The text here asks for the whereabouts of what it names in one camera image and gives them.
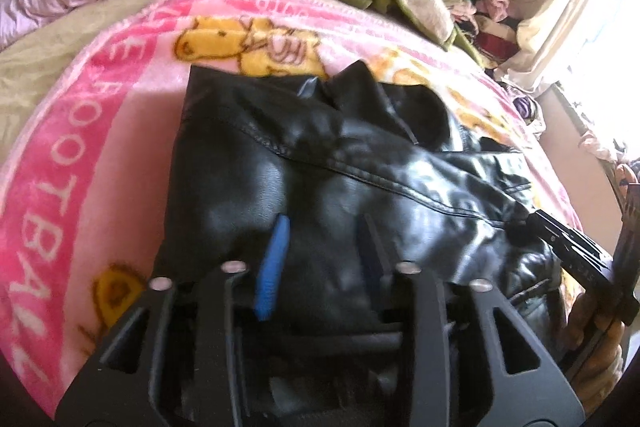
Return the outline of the right hand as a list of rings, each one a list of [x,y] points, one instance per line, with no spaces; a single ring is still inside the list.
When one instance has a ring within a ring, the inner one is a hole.
[[[600,345],[585,361],[572,380],[572,387],[582,403],[587,416],[602,404],[620,381],[624,369],[622,342],[625,325],[603,313],[597,313],[597,301],[587,293],[579,295],[570,309],[567,323],[562,330],[562,341],[567,349],[582,345],[585,331],[591,319],[599,332],[604,332]]]

